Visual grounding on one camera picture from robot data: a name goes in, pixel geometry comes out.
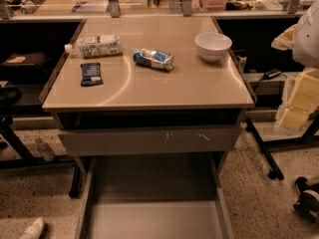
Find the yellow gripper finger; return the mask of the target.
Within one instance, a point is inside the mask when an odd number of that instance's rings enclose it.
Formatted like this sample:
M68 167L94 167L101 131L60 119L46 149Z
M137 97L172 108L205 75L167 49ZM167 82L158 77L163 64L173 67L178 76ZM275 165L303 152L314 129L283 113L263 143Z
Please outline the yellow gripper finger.
M299 130L319 107L319 70L306 68L295 78L288 78L284 86L278 124Z

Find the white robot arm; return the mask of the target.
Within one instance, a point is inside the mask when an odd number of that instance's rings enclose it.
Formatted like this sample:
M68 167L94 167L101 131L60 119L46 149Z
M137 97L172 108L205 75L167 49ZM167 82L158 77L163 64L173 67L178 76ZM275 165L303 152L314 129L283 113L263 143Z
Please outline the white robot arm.
M295 78L278 123L298 130L319 107L319 0L312 3L296 25L292 56L305 69Z

